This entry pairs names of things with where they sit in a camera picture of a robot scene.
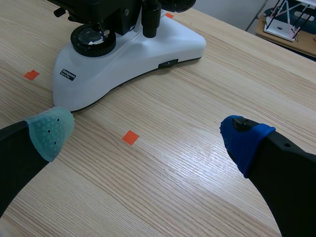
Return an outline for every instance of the orange square marker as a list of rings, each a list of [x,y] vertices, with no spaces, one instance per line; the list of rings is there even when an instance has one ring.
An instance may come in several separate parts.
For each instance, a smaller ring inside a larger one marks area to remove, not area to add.
[[[31,72],[25,73],[24,77],[29,80],[34,80],[38,75],[39,73],[37,71],[32,70]]]
[[[125,136],[123,137],[123,141],[126,142],[127,144],[133,145],[134,142],[139,138],[139,136],[135,133],[129,130]]]
[[[174,15],[172,15],[170,13],[166,13],[166,17],[172,18],[172,17],[174,17]]]

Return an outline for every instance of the microscope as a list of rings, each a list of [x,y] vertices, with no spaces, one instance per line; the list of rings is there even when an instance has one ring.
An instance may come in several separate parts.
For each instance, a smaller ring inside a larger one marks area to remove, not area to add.
[[[77,111],[145,73],[202,57],[206,42],[165,16],[196,0],[49,0],[83,25],[71,34],[53,72],[57,107]]]

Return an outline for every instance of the light blue silicone fingertip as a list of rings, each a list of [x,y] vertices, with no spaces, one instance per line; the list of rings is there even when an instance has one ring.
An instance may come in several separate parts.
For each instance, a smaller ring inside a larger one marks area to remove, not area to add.
[[[58,156],[75,126],[73,115],[60,107],[49,109],[25,121],[28,123],[34,147],[49,162]]]

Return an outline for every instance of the wood grain surface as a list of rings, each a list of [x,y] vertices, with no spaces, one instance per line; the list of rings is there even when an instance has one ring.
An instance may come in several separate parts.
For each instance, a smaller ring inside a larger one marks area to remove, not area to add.
[[[0,0],[0,127],[53,107],[54,61],[78,26],[55,9]],[[243,115],[315,153],[316,64],[193,9],[174,19],[206,38],[204,57],[75,113],[60,156],[1,218],[1,237],[280,236],[219,125]],[[132,146],[122,141],[129,130],[140,136]]]

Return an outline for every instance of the white wall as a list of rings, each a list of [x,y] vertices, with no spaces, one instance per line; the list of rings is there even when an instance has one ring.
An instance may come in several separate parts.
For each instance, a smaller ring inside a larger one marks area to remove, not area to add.
[[[194,8],[221,21],[245,30],[264,0],[197,0]],[[269,0],[264,10],[274,7],[277,0]],[[254,33],[257,20],[249,29]]]

